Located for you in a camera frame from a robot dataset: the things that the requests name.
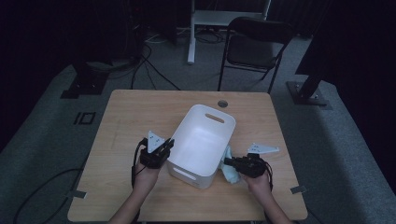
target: white plastic bin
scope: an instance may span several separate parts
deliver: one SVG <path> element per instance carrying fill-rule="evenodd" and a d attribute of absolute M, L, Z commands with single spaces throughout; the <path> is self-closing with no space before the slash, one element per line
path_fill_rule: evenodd
<path fill-rule="evenodd" d="M 174 135 L 168 171 L 198 189 L 207 189 L 230 141 L 235 119 L 206 105 L 194 105 Z"/>

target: wooden tabletop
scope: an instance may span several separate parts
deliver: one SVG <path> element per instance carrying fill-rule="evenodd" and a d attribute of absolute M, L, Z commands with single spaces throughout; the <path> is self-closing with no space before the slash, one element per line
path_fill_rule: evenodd
<path fill-rule="evenodd" d="M 218 101 L 228 106 L 221 108 Z M 230 140 L 233 156 L 247 155 L 252 143 L 279 147 L 262 154 L 274 172 L 273 194 L 289 218 L 307 217 L 289 152 L 270 96 L 261 92 L 113 91 L 90 157 L 78 184 L 85 199 L 74 198 L 71 221 L 109 220 L 132 191 L 131 167 L 137 144 L 153 131 L 173 135 L 193 105 L 207 105 L 236 120 Z M 140 221 L 264 220 L 262 208 L 241 180 L 230 184 L 219 170 L 208 189 L 197 189 L 169 175 L 163 167 L 158 182 L 141 208 Z"/>

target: chair seat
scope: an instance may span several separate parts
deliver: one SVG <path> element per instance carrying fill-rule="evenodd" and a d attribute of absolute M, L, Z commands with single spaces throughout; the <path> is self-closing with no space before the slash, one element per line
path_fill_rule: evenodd
<path fill-rule="evenodd" d="M 271 69 L 276 65 L 272 44 L 242 35 L 230 38 L 227 61 L 231 64 L 248 64 L 252 67 Z"/>

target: person's right arm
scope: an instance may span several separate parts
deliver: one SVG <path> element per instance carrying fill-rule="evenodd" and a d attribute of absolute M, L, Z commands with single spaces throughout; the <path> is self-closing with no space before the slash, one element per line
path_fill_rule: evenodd
<path fill-rule="evenodd" d="M 241 175 L 247 182 L 248 189 L 254 195 L 256 200 L 262 206 L 264 213 L 270 218 L 274 224 L 289 224 L 290 219 L 283 212 L 282 208 L 277 204 L 270 188 L 268 173 L 251 178 Z"/>

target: white desk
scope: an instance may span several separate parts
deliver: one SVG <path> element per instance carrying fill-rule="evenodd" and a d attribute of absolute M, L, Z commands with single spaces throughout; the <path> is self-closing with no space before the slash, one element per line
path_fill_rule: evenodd
<path fill-rule="evenodd" d="M 195 61 L 195 25 L 220 25 L 227 26 L 237 17 L 252 17 L 266 20 L 271 0 L 267 0 L 262 13 L 234 12 L 234 11 L 207 11 L 195 10 L 195 0 L 191 0 L 191 36 L 188 63 Z"/>

